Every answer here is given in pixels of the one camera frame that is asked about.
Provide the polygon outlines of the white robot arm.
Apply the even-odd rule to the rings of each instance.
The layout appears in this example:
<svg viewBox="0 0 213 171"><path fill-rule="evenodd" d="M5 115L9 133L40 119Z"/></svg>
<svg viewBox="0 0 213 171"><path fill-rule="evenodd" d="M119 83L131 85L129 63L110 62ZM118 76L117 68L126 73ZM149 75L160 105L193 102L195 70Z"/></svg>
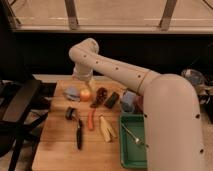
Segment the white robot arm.
<svg viewBox="0 0 213 171"><path fill-rule="evenodd" d="M97 71L143 97L148 171L205 171L199 100L189 81L103 57L92 38L69 56L77 78L89 80Z"/></svg>

